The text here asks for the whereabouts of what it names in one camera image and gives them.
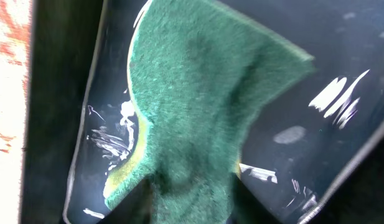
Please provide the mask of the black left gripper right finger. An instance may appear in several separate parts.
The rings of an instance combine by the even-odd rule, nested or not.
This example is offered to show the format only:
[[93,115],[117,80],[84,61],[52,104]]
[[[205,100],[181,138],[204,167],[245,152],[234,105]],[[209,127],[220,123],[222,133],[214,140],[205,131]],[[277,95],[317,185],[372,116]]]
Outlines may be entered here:
[[233,177],[232,199],[232,224],[280,224],[238,177]]

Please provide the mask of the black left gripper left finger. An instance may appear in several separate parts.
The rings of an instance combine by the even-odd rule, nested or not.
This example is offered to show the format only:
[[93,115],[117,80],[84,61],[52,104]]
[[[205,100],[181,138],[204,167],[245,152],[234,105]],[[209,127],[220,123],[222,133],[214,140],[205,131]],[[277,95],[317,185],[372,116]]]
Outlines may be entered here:
[[150,180],[144,178],[98,224],[151,224],[153,192]]

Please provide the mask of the green yellow scrub sponge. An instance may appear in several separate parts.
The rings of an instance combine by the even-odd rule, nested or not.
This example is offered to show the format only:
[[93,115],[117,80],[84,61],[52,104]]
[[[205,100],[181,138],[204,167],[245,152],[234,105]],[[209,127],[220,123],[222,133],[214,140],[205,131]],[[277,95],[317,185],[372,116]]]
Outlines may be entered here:
[[149,178],[154,223],[224,223],[251,124],[312,56],[218,1],[153,0],[127,66],[138,140],[108,176],[107,207]]

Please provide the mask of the small black water tray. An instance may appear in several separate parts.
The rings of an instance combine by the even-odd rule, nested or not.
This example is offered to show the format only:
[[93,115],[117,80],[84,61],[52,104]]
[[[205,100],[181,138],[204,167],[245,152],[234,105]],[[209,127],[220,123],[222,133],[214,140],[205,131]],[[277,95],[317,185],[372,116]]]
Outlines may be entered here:
[[[98,223],[139,124],[127,78],[149,1],[36,1],[21,223]],[[384,223],[384,0],[218,1],[312,56],[251,124],[235,177],[280,223]]]

